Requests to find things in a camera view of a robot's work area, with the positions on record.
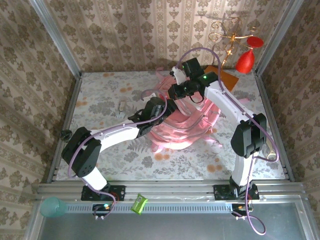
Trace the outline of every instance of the floral tablecloth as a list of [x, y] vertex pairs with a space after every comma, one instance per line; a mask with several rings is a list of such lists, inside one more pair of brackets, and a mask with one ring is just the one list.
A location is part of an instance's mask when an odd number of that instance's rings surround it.
[[[249, 109], [265, 114], [254, 75], [233, 70], [229, 73], [239, 78], [232, 91], [234, 96], [249, 99], [245, 103]], [[93, 130], [123, 122], [144, 108], [141, 92], [154, 88], [158, 82], [154, 71], [84, 73], [81, 78], [81, 90], [70, 126], [73, 132], [82, 126]], [[123, 113], [119, 112], [120, 102], [126, 102]], [[232, 129], [221, 114], [210, 135], [218, 142], [199, 139], [183, 150], [164, 149], [154, 154], [152, 142], [143, 136], [107, 148], [100, 154], [97, 166], [107, 180], [227, 180], [235, 164], [235, 153], [230, 145]], [[67, 180], [67, 169], [68, 165], [62, 159], [56, 180]], [[253, 178], [284, 179], [285, 175], [280, 162], [258, 160]]]

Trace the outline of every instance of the white tag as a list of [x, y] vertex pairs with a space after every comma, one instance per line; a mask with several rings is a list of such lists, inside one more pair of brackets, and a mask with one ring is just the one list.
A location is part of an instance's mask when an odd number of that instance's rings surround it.
[[123, 112], [125, 110], [126, 102], [121, 101], [119, 104], [119, 112]]
[[144, 102], [148, 102], [151, 98], [156, 97], [157, 95], [155, 93], [152, 93], [150, 96], [145, 96], [143, 98]]
[[182, 70], [180, 70], [180, 69], [178, 69], [178, 68], [176, 68], [174, 66], [172, 68], [172, 71], [173, 71], [173, 75], [174, 75], [174, 77], [176, 79], [176, 83], [178, 85], [180, 85], [180, 84], [184, 83], [185, 81], [187, 81], [187, 77], [186, 77], [185, 73]]

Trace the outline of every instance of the floral wallpaper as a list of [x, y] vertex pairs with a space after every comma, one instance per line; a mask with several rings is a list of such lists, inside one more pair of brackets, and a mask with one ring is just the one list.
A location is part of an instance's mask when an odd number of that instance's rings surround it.
[[262, 79], [320, 227], [320, 1], [304, 1]]
[[26, 0], [0, 0], [0, 239], [23, 239], [73, 76]]
[[[239, 34], [266, 43], [289, 0], [45, 0], [83, 72], [168, 69], [191, 48], [206, 47], [223, 57], [223, 42], [212, 42], [211, 24], [241, 17]], [[246, 47], [236, 46], [225, 67], [233, 67]], [[256, 62], [264, 47], [255, 50]], [[208, 65], [207, 52], [191, 53]]]

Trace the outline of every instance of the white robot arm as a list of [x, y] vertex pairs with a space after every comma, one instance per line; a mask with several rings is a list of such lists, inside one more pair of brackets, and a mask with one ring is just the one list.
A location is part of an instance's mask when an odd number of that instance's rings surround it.
[[[230, 178], [230, 188], [237, 198], [243, 195], [245, 186], [252, 180], [249, 174], [252, 159], [259, 154], [262, 145], [266, 142], [266, 135], [254, 125], [248, 116], [254, 119], [264, 130], [267, 128], [267, 119], [260, 113], [254, 114], [243, 106], [225, 87], [223, 82], [218, 81], [214, 72], [205, 73], [196, 58], [192, 58], [182, 64], [186, 77], [190, 80], [180, 80], [181, 84], [173, 84], [168, 90], [171, 99], [190, 97], [199, 92], [203, 98], [207, 98], [221, 109], [226, 118], [234, 127], [231, 146], [235, 152], [234, 171]], [[171, 73], [180, 78], [178, 69]]]
[[67, 139], [62, 158], [69, 168], [94, 190], [104, 189], [107, 180], [96, 167], [99, 154], [113, 145], [139, 138], [150, 132], [153, 126], [161, 124], [177, 109], [174, 100], [167, 99], [166, 102], [167, 107], [164, 109], [165, 101], [153, 96], [147, 101], [144, 109], [137, 111], [122, 124], [105, 130], [78, 128], [72, 137]]

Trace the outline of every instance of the screw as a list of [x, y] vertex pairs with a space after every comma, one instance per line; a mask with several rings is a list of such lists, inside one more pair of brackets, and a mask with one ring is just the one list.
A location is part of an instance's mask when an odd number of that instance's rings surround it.
[[70, 130], [62, 130], [61, 132], [60, 132], [60, 139], [62, 140], [62, 141], [64, 141], [65, 143], [67, 143], [67, 142], [69, 142], [69, 140], [71, 139], [71, 137], [72, 137], [72, 131], [70, 131]]

